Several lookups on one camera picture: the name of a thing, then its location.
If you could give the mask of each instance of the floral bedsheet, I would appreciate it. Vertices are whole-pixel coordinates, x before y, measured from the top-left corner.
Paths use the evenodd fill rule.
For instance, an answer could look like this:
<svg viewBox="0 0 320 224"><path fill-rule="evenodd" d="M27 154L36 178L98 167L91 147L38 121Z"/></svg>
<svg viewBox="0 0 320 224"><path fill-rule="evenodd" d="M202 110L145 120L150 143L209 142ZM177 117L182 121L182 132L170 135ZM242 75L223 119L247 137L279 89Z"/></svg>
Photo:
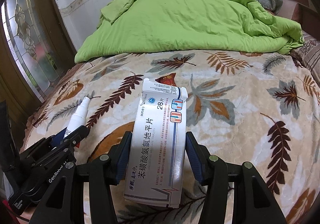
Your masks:
<svg viewBox="0 0 320 224"><path fill-rule="evenodd" d="M51 98L26 141L56 134L87 96L89 136L77 163L107 153L132 131L142 80L184 86L187 130L225 162L252 162L289 224L299 223L319 193L320 89L310 72L277 53L175 51L120 54L84 64ZM84 217L90 223L88 185ZM185 158L178 209L125 202L124 181L112 187L120 223L198 223L206 187ZM230 184L226 223L232 219Z"/></svg>

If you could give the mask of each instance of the green comforter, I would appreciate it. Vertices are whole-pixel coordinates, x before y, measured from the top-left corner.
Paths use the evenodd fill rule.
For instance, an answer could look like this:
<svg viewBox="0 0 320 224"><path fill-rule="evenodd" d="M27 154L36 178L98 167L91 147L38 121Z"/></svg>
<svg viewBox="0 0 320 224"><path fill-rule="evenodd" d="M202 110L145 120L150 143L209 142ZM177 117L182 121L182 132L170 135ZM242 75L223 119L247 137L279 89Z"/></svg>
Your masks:
<svg viewBox="0 0 320 224"><path fill-rule="evenodd" d="M256 0L113 0L75 62L188 49L286 54L303 42L300 24L271 15Z"/></svg>

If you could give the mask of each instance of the wooden door frame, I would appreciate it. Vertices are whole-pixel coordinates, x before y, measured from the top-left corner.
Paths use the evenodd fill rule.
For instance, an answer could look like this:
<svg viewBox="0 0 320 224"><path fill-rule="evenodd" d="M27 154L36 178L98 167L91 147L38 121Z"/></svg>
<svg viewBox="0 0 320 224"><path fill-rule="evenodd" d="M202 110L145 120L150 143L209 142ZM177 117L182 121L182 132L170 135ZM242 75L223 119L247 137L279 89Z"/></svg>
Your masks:
<svg viewBox="0 0 320 224"><path fill-rule="evenodd" d="M28 117L41 106L38 97L22 76L0 26L0 101L6 100L12 122L12 136L18 149L25 138Z"/></svg>
<svg viewBox="0 0 320 224"><path fill-rule="evenodd" d="M68 34L55 0L34 0L46 39L66 73L75 65L76 48Z"/></svg>
<svg viewBox="0 0 320 224"><path fill-rule="evenodd" d="M50 48L55 53L57 65L66 73L74 63L76 49L55 0L35 0L35 9ZM20 149L25 138L28 117L41 102L21 74L7 43L4 28L0 26L0 101L6 100L12 121L12 135Z"/></svg>

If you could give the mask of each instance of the stained glass design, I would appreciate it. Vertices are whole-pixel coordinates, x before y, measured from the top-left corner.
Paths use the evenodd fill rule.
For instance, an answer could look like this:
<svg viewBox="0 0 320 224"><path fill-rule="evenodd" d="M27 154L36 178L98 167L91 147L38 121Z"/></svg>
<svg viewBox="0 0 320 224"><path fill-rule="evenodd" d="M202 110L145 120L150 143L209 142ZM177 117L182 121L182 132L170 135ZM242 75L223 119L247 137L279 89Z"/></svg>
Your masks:
<svg viewBox="0 0 320 224"><path fill-rule="evenodd" d="M6 0L1 6L5 36L20 72L44 101L63 76L50 49L33 0Z"/></svg>

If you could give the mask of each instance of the fleece blanket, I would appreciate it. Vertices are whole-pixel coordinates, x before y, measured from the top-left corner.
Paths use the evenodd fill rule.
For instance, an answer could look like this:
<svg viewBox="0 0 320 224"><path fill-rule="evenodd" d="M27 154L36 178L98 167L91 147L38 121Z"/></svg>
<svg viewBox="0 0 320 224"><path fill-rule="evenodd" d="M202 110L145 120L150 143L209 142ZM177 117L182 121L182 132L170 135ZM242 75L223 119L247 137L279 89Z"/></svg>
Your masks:
<svg viewBox="0 0 320 224"><path fill-rule="evenodd" d="M320 189L320 89L310 71L296 65L278 53L213 50L100 57L57 90L34 122L26 147L65 128L88 96L90 134L75 155L79 164L90 162L133 130L144 78L183 86L189 96L187 131L225 162L252 162L287 222L298 224ZM178 209L125 202L124 181L111 186L119 223L197 224L206 187L195 181L187 156L183 172ZM90 223L87 187L84 217ZM231 224L232 184L229 190L226 223Z"/></svg>
<svg viewBox="0 0 320 224"><path fill-rule="evenodd" d="M221 49L288 53L301 26L271 15L256 0L113 0L75 62L131 52Z"/></svg>

